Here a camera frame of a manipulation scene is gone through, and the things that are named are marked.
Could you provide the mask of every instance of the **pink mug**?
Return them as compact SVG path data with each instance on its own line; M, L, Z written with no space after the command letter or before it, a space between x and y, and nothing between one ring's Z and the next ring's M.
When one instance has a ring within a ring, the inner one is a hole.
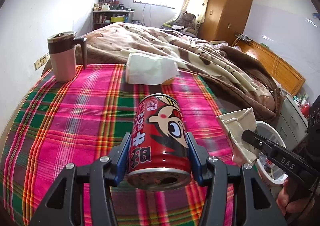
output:
M64 32L48 38L53 73L58 82L68 82L76 76L76 44L81 45L83 68L87 68L87 38L76 38L76 32Z

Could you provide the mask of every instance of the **cable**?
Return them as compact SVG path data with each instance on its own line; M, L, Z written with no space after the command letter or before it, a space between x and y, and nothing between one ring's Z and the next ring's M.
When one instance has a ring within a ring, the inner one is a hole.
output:
M233 45L233 47L236 46L237 43L241 40L242 35L243 35L243 33L241 33L241 34L238 35L238 37L237 37L236 40L234 41L235 44Z
M149 5L149 23L151 27L151 4Z
M274 60L274 62L273 62L273 65L272 65L272 71L271 71L271 77L273 77L273 71L275 72L275 78L277 79L277 77L276 77L276 70L277 70L277 68L278 68L278 65L279 65L279 55L277 55L276 56L276 58L275 58L275 60Z
M142 11L142 26L146 26L146 24L144 23L144 9L146 8L146 3L144 4L144 8L143 8L143 11Z

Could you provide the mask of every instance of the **bedside table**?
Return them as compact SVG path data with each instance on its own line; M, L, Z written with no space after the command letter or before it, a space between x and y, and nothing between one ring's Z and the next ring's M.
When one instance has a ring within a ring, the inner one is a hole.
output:
M272 126L278 131L286 147L293 150L307 135L308 121L293 99L287 95L280 117Z

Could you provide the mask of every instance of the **wooden wardrobe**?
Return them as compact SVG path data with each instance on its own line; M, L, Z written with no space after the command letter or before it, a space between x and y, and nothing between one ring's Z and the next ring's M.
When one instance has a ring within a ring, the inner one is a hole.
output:
M226 41L231 45L235 32L243 33L252 0L208 0L204 23L198 38L207 41Z

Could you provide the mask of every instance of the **wooden bed frame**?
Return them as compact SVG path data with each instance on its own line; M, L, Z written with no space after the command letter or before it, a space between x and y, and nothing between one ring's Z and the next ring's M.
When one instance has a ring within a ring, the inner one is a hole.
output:
M296 95L306 81L289 63L255 41L246 43L240 40L237 46L244 53L259 60L267 72L291 95Z

